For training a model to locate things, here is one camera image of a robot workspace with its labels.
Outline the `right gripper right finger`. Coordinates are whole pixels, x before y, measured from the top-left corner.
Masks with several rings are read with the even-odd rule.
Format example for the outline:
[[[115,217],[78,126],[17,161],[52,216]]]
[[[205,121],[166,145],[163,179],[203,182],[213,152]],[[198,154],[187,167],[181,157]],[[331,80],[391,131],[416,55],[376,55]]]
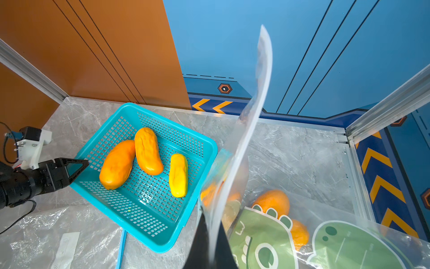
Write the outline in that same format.
[[[222,224],[219,225],[213,268],[238,269]]]

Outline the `yellow top mango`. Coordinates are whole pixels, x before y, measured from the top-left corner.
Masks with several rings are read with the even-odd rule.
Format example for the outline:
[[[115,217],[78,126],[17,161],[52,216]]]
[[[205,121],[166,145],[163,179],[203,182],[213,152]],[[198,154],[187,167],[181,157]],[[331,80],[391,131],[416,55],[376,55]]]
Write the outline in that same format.
[[[135,153],[139,167],[148,175],[163,172],[156,134],[150,128],[141,128],[135,135]]]

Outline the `slim yellow mango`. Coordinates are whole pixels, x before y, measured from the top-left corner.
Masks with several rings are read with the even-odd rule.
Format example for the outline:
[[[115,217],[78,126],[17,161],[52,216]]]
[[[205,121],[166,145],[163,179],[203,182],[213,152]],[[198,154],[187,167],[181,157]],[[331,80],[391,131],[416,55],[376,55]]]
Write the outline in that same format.
[[[187,195],[188,161],[182,154],[174,154],[171,157],[169,186],[174,197],[182,198]]]

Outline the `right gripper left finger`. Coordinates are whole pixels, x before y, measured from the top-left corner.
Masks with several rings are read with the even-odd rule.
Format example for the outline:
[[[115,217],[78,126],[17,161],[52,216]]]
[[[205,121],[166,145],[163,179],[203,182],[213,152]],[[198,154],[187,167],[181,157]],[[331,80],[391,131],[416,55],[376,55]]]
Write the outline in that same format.
[[[201,214],[196,234],[183,269],[211,269],[209,260],[209,231],[206,217]]]

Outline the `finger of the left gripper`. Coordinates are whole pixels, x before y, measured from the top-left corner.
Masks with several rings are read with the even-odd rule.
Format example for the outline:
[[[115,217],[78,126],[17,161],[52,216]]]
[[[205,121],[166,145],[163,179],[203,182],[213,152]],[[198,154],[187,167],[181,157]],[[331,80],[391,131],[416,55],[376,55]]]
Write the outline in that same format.
[[[88,166],[89,161],[86,159],[60,158],[61,183],[72,184]]]

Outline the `smooth orange basket mango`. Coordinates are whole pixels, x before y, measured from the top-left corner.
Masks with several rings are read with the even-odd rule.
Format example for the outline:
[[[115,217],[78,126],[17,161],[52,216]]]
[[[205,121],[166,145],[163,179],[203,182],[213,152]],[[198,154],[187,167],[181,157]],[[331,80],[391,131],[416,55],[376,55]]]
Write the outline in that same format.
[[[121,187],[129,178],[135,158],[134,140],[117,144],[107,155],[99,179],[107,190]]]

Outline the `clear green-zip bag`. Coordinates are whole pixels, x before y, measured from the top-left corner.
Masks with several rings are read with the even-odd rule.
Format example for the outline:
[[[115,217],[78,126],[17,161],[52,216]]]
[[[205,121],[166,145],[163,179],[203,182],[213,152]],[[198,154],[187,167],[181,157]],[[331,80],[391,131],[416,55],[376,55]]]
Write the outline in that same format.
[[[365,220],[316,201],[285,193],[288,215],[273,209],[263,213],[255,200],[268,190],[253,193],[244,205],[235,194],[228,199],[222,223],[240,269],[427,269],[430,245],[395,229]],[[292,221],[310,234],[296,251]]]

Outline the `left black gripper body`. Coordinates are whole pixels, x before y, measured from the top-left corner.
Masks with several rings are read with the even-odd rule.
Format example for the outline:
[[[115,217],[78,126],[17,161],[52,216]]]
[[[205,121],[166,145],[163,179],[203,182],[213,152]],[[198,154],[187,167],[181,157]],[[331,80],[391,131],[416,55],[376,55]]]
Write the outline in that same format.
[[[42,162],[38,169],[13,169],[1,162],[1,208],[15,207],[69,186],[61,180],[60,158]]]

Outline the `clear blue-zip bag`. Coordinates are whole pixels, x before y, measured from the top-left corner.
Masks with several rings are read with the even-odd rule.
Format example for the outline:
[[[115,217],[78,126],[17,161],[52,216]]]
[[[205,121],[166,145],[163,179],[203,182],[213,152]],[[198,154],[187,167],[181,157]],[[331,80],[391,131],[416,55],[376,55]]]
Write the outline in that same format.
[[[230,134],[213,162],[200,205],[209,231],[209,260],[213,266],[219,225],[222,224],[227,200],[234,194],[243,197],[249,178],[247,147],[261,115],[269,89],[273,68],[271,38],[264,26],[260,28],[256,64],[256,95],[241,112]]]

